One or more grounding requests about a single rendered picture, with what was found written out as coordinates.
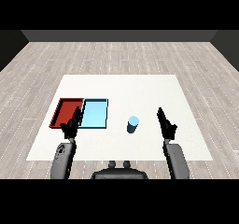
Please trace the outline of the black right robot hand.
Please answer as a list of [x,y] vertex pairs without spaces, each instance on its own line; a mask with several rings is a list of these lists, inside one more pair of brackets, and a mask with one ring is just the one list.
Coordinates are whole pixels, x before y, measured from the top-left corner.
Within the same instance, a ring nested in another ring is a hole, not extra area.
[[157,117],[158,117],[159,123],[161,125],[162,137],[164,139],[174,140],[175,139],[175,134],[176,134],[177,126],[175,124],[172,124],[165,117],[165,114],[164,114],[164,112],[163,112],[161,107],[158,109]]

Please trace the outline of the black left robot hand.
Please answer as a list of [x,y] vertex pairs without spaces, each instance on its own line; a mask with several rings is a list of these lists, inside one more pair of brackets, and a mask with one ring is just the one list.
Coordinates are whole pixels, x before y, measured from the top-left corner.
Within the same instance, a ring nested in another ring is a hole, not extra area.
[[65,139],[75,138],[77,136],[77,129],[78,126],[81,124],[81,121],[82,112],[81,109],[77,106],[73,113],[73,117],[66,123],[60,124]]

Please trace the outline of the red shallow open box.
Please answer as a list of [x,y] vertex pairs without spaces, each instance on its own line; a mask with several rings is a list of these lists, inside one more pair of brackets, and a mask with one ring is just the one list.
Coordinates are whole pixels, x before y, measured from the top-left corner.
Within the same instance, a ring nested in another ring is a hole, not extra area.
[[83,98],[61,98],[55,108],[49,127],[60,129],[61,123],[67,123],[73,117],[76,107],[82,108]]

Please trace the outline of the light blue shallow open box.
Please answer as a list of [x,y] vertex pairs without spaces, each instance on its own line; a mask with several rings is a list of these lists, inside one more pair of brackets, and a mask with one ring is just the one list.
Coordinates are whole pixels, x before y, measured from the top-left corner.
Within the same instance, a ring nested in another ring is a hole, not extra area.
[[105,129],[108,100],[106,98],[87,98],[84,100],[82,120],[79,129]]

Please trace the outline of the small blue can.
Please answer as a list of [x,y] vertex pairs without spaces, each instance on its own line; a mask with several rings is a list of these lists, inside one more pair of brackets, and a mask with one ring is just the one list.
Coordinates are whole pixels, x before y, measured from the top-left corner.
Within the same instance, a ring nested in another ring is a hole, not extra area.
[[139,118],[136,116],[131,116],[127,124],[127,132],[134,133],[139,124]]

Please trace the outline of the dark grey robot body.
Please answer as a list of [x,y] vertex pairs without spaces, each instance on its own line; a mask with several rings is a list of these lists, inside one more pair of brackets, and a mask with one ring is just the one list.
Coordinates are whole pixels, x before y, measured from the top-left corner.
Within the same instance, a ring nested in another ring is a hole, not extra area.
[[110,161],[106,169],[94,172],[91,179],[148,179],[148,175],[132,168],[129,161],[124,161],[122,168],[117,168],[116,162]]

